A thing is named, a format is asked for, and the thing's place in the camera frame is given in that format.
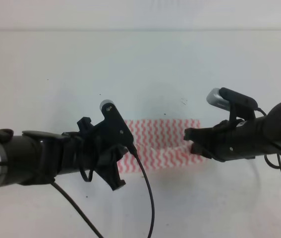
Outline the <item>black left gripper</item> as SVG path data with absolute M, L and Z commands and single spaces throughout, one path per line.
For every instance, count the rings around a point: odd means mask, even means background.
M 125 146 L 114 143 L 104 120 L 92 125 L 89 117 L 77 122 L 78 132 L 64 132 L 70 138 L 64 144 L 61 174 L 79 172 L 84 179 L 97 173 L 112 189 L 126 185 L 120 178 L 117 162 L 128 152 Z

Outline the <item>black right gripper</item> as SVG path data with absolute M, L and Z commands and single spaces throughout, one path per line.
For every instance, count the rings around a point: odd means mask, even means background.
M 215 128 L 187 128 L 183 140 L 194 142 L 191 154 L 216 161 L 254 159 L 267 152 L 262 131 L 263 119 L 241 121 L 235 127 L 217 132 Z M 210 151 L 202 145 L 210 145 Z

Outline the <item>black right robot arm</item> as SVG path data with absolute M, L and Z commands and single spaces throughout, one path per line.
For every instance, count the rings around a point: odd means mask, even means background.
M 223 120 L 209 128 L 187 128 L 191 153 L 220 162 L 281 154 L 281 103 L 263 117 Z

